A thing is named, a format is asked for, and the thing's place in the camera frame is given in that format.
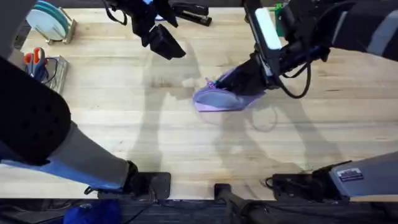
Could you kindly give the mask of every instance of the scissors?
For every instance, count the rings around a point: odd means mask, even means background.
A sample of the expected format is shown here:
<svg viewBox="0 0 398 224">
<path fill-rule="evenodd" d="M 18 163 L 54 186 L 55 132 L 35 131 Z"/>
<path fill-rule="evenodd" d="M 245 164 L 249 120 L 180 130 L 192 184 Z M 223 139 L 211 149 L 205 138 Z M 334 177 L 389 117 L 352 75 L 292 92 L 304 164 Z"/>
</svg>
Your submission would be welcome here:
<svg viewBox="0 0 398 224">
<path fill-rule="evenodd" d="M 33 50 L 33 53 L 28 53 L 25 55 L 25 64 L 27 66 L 27 73 L 32 78 L 40 82 L 48 74 L 45 68 L 45 65 L 47 64 L 47 59 L 45 58 L 44 50 L 41 47 L 36 47 Z"/>
</svg>

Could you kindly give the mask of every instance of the purple bag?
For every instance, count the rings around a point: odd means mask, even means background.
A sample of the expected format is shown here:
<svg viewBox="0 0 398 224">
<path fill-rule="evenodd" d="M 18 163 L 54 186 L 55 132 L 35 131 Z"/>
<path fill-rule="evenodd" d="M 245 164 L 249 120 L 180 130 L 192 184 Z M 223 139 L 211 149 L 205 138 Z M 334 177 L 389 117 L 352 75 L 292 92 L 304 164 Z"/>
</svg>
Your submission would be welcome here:
<svg viewBox="0 0 398 224">
<path fill-rule="evenodd" d="M 224 79 L 233 70 L 229 70 L 218 80 Z M 261 92 L 254 96 L 236 95 L 230 91 L 216 88 L 214 82 L 207 78 L 206 81 L 207 85 L 193 95 L 193 104 L 199 112 L 240 111 L 265 94 Z"/>
</svg>

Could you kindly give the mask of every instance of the plate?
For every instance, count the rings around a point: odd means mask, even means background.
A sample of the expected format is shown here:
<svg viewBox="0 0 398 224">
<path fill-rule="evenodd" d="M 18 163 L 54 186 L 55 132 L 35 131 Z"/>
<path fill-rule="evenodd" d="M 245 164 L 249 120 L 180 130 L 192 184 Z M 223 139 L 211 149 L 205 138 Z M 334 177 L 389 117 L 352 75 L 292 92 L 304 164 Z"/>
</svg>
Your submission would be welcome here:
<svg viewBox="0 0 398 224">
<path fill-rule="evenodd" d="M 26 20 L 32 28 L 39 30 L 49 39 L 62 40 L 67 34 L 61 22 L 45 11 L 32 9 Z"/>
<path fill-rule="evenodd" d="M 36 6 L 43 6 L 53 11 L 56 15 L 58 15 L 58 18 L 62 20 L 62 24 L 65 24 L 66 30 L 68 30 L 68 20 L 65 15 L 63 15 L 63 13 L 59 9 L 57 9 L 57 7 L 46 1 L 37 1 Z"/>
<path fill-rule="evenodd" d="M 42 6 L 42 5 L 38 5 L 38 4 L 36 4 L 33 8 L 38 9 L 43 12 L 46 12 L 47 14 L 50 14 L 51 16 L 53 16 L 56 20 L 59 21 L 59 23 L 61 23 L 65 32 L 68 33 L 68 21 L 66 21 L 66 19 L 63 17 L 63 15 L 60 14 L 60 12 L 55 12 L 55 11 L 53 11 L 53 9 L 50 9 L 47 6 Z"/>
</svg>

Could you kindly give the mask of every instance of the light wood surface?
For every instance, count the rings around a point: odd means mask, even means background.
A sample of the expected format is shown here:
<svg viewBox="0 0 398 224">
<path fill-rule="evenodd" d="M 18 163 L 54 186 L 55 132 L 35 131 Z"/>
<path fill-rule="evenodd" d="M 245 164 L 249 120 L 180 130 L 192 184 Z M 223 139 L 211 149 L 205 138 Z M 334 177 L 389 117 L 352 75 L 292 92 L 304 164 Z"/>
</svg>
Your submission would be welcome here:
<svg viewBox="0 0 398 224">
<path fill-rule="evenodd" d="M 282 90 L 243 112 L 197 113 L 195 90 L 248 59 L 254 39 L 244 10 L 210 9 L 213 23 L 167 26 L 187 52 L 165 60 L 141 47 L 131 26 L 103 9 L 73 9 L 76 35 L 48 46 L 31 31 L 22 51 L 43 47 L 70 62 L 62 96 L 90 138 L 140 170 L 172 174 L 170 198 L 211 199 L 215 183 L 244 198 L 272 200 L 259 180 L 397 150 L 398 63 L 333 50 L 313 63 L 308 95 Z M 302 91 L 305 75 L 286 81 Z M 84 184 L 0 166 L 0 197 L 86 198 Z"/>
</svg>

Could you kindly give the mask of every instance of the blue cloth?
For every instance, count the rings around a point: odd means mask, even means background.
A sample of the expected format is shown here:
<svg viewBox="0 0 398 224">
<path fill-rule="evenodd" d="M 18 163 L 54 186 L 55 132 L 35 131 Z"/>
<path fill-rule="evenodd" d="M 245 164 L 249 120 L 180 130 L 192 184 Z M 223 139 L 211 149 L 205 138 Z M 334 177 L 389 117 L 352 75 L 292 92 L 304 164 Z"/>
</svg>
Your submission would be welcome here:
<svg viewBox="0 0 398 224">
<path fill-rule="evenodd" d="M 119 224 L 120 206 L 117 200 L 99 200 L 87 207 L 70 208 L 63 224 Z"/>
</svg>

